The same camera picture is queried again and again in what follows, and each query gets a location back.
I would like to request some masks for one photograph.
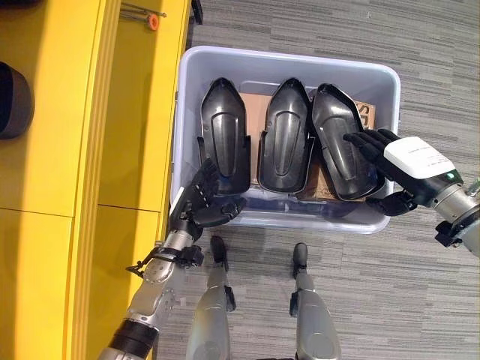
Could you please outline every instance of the silver metal arm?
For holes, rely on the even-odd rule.
[[[440,236],[437,240],[442,242],[442,236],[458,239],[453,245],[463,244],[476,257],[480,257],[479,200],[476,197],[479,188],[479,181],[468,189],[455,184],[438,194],[431,203],[431,207],[450,224],[437,227]]]
[[[185,231],[171,232],[143,273],[143,282],[132,298],[124,322],[99,360],[143,360],[167,321],[183,284],[185,269],[175,262],[176,254],[193,244]]]

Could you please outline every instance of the cabinet door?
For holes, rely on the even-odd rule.
[[[125,315],[141,279],[125,267],[150,252],[159,214],[98,206],[91,264],[86,359],[96,359]]]
[[[0,359],[62,359],[71,225],[0,209]]]

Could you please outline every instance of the cardboard box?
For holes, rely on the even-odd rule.
[[[260,134],[265,129],[266,112],[272,96],[240,93],[247,110],[247,134],[251,138],[250,177],[251,183],[258,185],[257,163]],[[364,128],[373,129],[375,124],[375,106],[360,101],[355,102],[360,112]],[[318,141],[313,148],[313,154],[308,171],[307,185],[297,194],[300,200],[337,200],[333,185],[321,158]]]

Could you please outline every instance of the black object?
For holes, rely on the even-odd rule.
[[[345,135],[344,139],[358,148],[364,158],[375,165],[388,180],[397,182],[404,190],[385,199],[367,199],[367,204],[389,216],[401,215],[413,210],[416,205],[429,206],[435,197],[446,188],[464,181],[456,169],[431,178],[413,178],[385,159],[385,147],[400,137],[390,130],[365,130]]]
[[[157,338],[158,330],[140,322],[124,320],[115,331],[109,347],[144,359]]]
[[[0,62],[0,139],[23,134],[32,122],[33,94],[25,77]]]
[[[192,215],[192,221],[197,227],[218,227],[236,218],[244,208],[246,200],[243,197],[228,199],[228,203],[214,204],[202,208]]]
[[[213,261],[217,264],[221,264],[228,272],[228,259],[227,259],[227,247],[224,240],[220,236],[213,235],[210,239],[210,249],[213,255]]]
[[[246,111],[235,86],[223,77],[210,86],[202,102],[200,158],[211,158],[220,173],[219,194],[240,194],[250,187],[250,137]]]
[[[442,221],[439,223],[435,230],[438,232],[435,236],[435,239],[445,246],[446,248],[451,245],[459,245],[462,242],[461,238],[458,238],[458,234],[463,230],[472,225],[480,218],[480,208],[477,206],[476,210],[461,219],[458,219],[455,225],[449,223],[448,221]]]
[[[353,100],[332,84],[316,90],[312,105],[312,131],[322,146],[335,193],[341,200],[355,200],[372,194],[383,185],[375,166],[368,163],[347,141],[345,134],[363,131]]]
[[[213,160],[207,158],[178,198],[169,217],[170,231],[184,230],[196,241],[204,227],[228,223],[245,206],[245,199],[225,199],[213,204],[218,192],[218,171]]]
[[[225,296],[226,296],[226,311],[231,313],[237,308],[237,302],[235,296],[233,295],[233,289],[230,286],[224,286]]]
[[[307,182],[314,138],[307,119],[310,101],[300,81],[288,79],[273,94],[259,142],[258,182],[278,193],[298,193]]]
[[[195,21],[198,25],[203,24],[203,10],[200,0],[192,0],[192,10]]]
[[[299,314],[299,291],[292,292],[290,296],[290,309],[289,313],[291,317],[297,317]]]
[[[293,249],[293,273],[294,279],[297,278],[299,272],[306,272],[308,260],[308,247],[304,242],[299,242]]]

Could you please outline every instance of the black molded cover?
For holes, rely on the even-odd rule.
[[[250,137],[246,112],[235,86],[221,77],[202,102],[202,137],[198,138],[202,162],[211,158],[220,173],[219,194],[239,194],[250,187]]]
[[[258,182],[279,193],[298,193],[307,182],[314,138],[308,136],[310,101],[300,81],[285,81],[268,105],[259,144]]]
[[[377,169],[344,140],[344,134],[363,131],[353,100],[336,86],[322,84],[313,99],[311,118],[337,196],[355,200],[376,191],[383,184]]]

